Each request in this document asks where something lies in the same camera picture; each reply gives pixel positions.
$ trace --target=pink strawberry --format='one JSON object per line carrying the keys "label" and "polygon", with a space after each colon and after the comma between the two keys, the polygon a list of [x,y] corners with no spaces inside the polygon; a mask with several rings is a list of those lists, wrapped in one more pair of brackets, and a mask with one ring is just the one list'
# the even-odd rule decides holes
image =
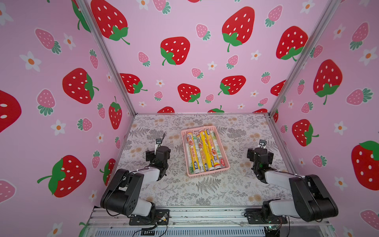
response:
{"label": "pink strawberry", "polygon": [[203,38],[203,40],[209,40],[211,38],[211,32],[208,30],[206,25],[197,24],[196,33],[199,38]]}
{"label": "pink strawberry", "polygon": [[100,163],[100,152],[95,151],[92,158],[92,167],[96,169],[99,163]]}
{"label": "pink strawberry", "polygon": [[261,78],[261,82],[263,82],[264,84],[267,84],[270,81],[270,79],[271,79],[271,76],[270,76],[269,72],[263,73],[261,77],[262,77]]}
{"label": "pink strawberry", "polygon": [[316,155],[315,157],[313,157],[312,159],[312,162],[315,166],[321,168],[323,166],[326,166],[326,163],[327,163],[327,159],[325,159],[325,157],[323,156],[319,156],[319,155]]}
{"label": "pink strawberry", "polygon": [[363,44],[363,40],[368,35],[368,23],[363,22],[351,37],[350,50],[356,50]]}
{"label": "pink strawberry", "polygon": [[379,230],[379,215],[373,210],[364,210],[360,213],[360,217],[372,228]]}
{"label": "pink strawberry", "polygon": [[275,24],[275,21],[279,20],[282,15],[283,6],[278,5],[268,13],[268,18],[266,19],[266,27],[271,27]]}
{"label": "pink strawberry", "polygon": [[226,64],[227,69],[232,69],[238,63],[238,55],[233,55],[228,59],[228,63]]}
{"label": "pink strawberry", "polygon": [[48,89],[43,89],[38,94],[37,102],[39,103],[37,109],[39,110],[40,114],[47,116],[51,115],[54,112],[53,107],[55,107],[55,99],[51,91],[49,91]]}
{"label": "pink strawberry", "polygon": [[51,50],[53,53],[56,54],[61,53],[61,46],[59,45],[58,41],[54,41],[54,37],[52,36],[52,34],[40,28],[36,28],[34,32],[41,44],[45,48]]}
{"label": "pink strawberry", "polygon": [[210,102],[213,101],[213,99],[214,99],[214,95],[213,94],[209,94],[209,95],[207,95],[207,97],[205,97],[205,102],[207,104],[209,104]]}
{"label": "pink strawberry", "polygon": [[88,118],[80,119],[78,121],[77,126],[78,129],[80,129],[81,131],[87,132],[89,129],[92,128],[92,122]]}
{"label": "pink strawberry", "polygon": [[116,147],[117,149],[120,149],[120,146],[121,146],[121,141],[120,141],[120,138],[119,137],[116,137],[114,142],[116,143]]}
{"label": "pink strawberry", "polygon": [[301,95],[303,93],[303,90],[305,88],[304,86],[305,81],[303,79],[300,80],[299,85],[298,85],[298,94]]}
{"label": "pink strawberry", "polygon": [[149,57],[144,52],[138,52],[138,60],[142,63],[143,66],[150,66]]}
{"label": "pink strawberry", "polygon": [[265,105],[267,102],[268,102],[268,98],[264,98],[264,99],[262,99],[262,100],[259,101],[258,106],[259,106],[259,107],[262,107],[262,106]]}
{"label": "pink strawberry", "polygon": [[282,133],[286,133],[287,130],[288,130],[287,125],[282,125],[282,127],[280,128],[280,131],[281,131]]}
{"label": "pink strawberry", "polygon": [[161,11],[163,14],[170,13],[170,3],[166,0],[153,0],[154,6],[158,11]]}
{"label": "pink strawberry", "polygon": [[362,102],[367,103],[372,99],[373,94],[374,93],[372,93],[368,88],[365,88],[363,90],[356,89],[346,98],[346,102],[351,105],[360,105]]}
{"label": "pink strawberry", "polygon": [[204,74],[198,68],[191,69],[191,72],[192,72],[192,76],[197,77],[198,79],[201,79],[204,76]]}
{"label": "pink strawberry", "polygon": [[317,45],[312,49],[309,56],[311,58],[317,58],[323,52],[323,49],[324,48],[321,45]]}
{"label": "pink strawberry", "polygon": [[156,101],[160,101],[163,98],[163,94],[160,91],[155,92],[154,96],[155,96],[154,99]]}
{"label": "pink strawberry", "polygon": [[313,109],[313,103],[309,101],[308,103],[305,103],[303,107],[301,107],[302,113],[309,113],[310,110]]}
{"label": "pink strawberry", "polygon": [[13,197],[16,193],[16,187],[8,180],[0,179],[0,203]]}
{"label": "pink strawberry", "polygon": [[105,108],[103,107],[103,104],[102,103],[98,103],[97,109],[99,110],[99,116],[102,119],[105,119]]}

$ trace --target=floral tablecloth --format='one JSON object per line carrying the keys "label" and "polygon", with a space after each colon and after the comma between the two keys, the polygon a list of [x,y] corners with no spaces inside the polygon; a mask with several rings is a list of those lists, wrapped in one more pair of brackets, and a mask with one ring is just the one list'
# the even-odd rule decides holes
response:
{"label": "floral tablecloth", "polygon": [[[227,154],[230,169],[226,172],[189,178],[182,137],[184,129],[214,125]],[[264,200],[291,198],[291,192],[260,182],[246,158],[248,148],[258,147],[260,139],[274,153],[271,165],[286,171],[284,161],[263,115],[137,115],[127,138],[118,167],[130,171],[142,169],[148,162],[145,151],[154,150],[156,138],[166,136],[163,146],[171,149],[167,176],[145,185],[140,198],[157,206],[250,206]]]}

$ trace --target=strawberry print wall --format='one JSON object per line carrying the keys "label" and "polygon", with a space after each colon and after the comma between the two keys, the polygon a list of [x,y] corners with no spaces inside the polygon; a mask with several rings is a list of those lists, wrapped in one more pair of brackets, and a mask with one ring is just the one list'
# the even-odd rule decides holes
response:
{"label": "strawberry print wall", "polygon": [[137,113],[270,110],[327,0],[87,0]]}
{"label": "strawberry print wall", "polygon": [[279,107],[300,174],[334,198],[338,236],[379,236],[379,2],[343,1]]}
{"label": "strawberry print wall", "polygon": [[1,236],[82,236],[132,117],[75,1],[0,2]]}

